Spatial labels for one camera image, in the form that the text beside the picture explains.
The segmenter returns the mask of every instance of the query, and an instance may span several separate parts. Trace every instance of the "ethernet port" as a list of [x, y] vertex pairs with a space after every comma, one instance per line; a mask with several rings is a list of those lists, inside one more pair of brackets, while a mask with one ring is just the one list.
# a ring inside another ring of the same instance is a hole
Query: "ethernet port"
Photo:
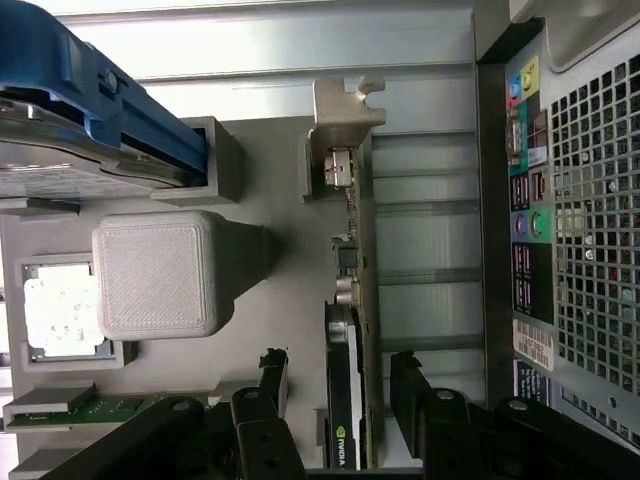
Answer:
[[541, 202], [544, 200], [544, 194], [547, 191], [547, 182], [544, 178], [543, 172], [536, 172], [531, 176], [532, 180], [532, 192], [531, 196], [534, 202]]

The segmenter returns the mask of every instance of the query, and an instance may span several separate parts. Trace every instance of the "screw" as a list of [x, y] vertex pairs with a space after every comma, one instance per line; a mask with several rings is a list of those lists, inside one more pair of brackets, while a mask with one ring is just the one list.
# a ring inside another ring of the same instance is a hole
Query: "screw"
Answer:
[[440, 390], [436, 395], [440, 400], [453, 400], [454, 395], [449, 390]]
[[118, 77], [111, 70], [107, 70], [107, 73], [104, 75], [104, 80], [107, 83], [107, 87], [111, 90], [111, 93], [116, 93], [118, 90]]
[[176, 412], [181, 412], [182, 410], [188, 410], [189, 409], [189, 404], [187, 402], [180, 402], [180, 403], [176, 403], [173, 406], [173, 409]]
[[509, 407], [513, 408], [514, 410], [517, 410], [519, 412], [524, 412], [525, 410], [527, 410], [529, 407], [527, 407], [527, 404], [520, 401], [520, 400], [511, 400], [509, 402]]

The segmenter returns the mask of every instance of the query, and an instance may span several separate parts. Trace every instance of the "white 3d printed block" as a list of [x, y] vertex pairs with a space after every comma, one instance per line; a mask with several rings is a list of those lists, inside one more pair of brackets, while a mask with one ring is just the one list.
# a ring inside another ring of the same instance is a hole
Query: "white 3d printed block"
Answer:
[[266, 262], [241, 260], [251, 246], [264, 254], [264, 244], [262, 227], [211, 212], [105, 217], [93, 232], [102, 333], [113, 340], [212, 335], [231, 319], [234, 299], [265, 278]]

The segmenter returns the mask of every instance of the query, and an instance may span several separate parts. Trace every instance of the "green circuit board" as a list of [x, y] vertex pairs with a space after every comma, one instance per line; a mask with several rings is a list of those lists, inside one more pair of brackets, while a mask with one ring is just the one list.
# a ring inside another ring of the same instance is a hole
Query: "green circuit board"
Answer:
[[167, 397], [186, 395], [208, 406], [207, 392], [158, 393], [154, 395], [96, 395], [71, 412], [15, 415], [11, 428], [73, 427], [87, 424], [121, 424]]

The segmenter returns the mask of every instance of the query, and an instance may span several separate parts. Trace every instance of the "ventilation grille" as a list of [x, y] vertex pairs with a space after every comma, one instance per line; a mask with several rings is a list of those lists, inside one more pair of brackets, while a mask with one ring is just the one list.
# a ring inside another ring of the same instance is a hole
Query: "ventilation grille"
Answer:
[[564, 389], [562, 389], [562, 398], [571, 403], [576, 408], [582, 410], [584, 413], [596, 420], [602, 426], [606, 427], [608, 430], [621, 437], [623, 440], [640, 448], [640, 434], [632, 432], [627, 427], [616, 422], [613, 418], [601, 412], [593, 405], [582, 400], [578, 396], [573, 395], [572, 393], [566, 392]]
[[559, 355], [640, 395], [640, 55], [551, 115]]

